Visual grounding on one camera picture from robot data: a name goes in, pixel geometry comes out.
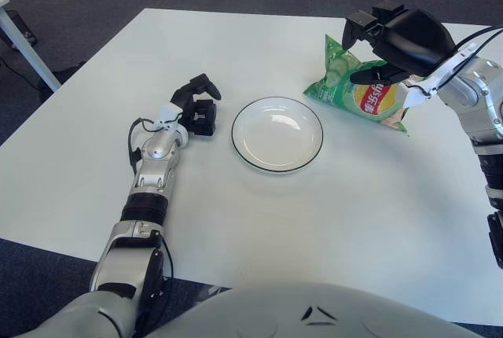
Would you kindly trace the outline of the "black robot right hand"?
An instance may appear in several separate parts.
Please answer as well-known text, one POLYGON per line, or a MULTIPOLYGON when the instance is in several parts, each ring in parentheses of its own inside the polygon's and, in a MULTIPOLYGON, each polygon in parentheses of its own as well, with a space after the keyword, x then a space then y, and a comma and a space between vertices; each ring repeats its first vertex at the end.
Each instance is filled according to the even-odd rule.
POLYGON ((371 13, 357 11, 346 18, 342 47, 350 49, 358 40, 367 41, 383 65, 351 74, 360 85, 394 84, 411 75, 428 76, 454 52, 447 29, 420 9, 381 2, 371 13))

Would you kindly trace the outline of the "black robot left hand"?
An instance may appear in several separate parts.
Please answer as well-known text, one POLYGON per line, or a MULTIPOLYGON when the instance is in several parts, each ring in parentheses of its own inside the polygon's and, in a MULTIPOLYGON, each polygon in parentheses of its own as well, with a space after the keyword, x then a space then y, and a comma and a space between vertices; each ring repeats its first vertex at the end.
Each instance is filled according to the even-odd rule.
POLYGON ((217 110, 215 101, 221 99, 215 84, 203 73, 177 89, 171 103, 182 110, 178 114, 178 124, 197 136, 212 136, 217 110))

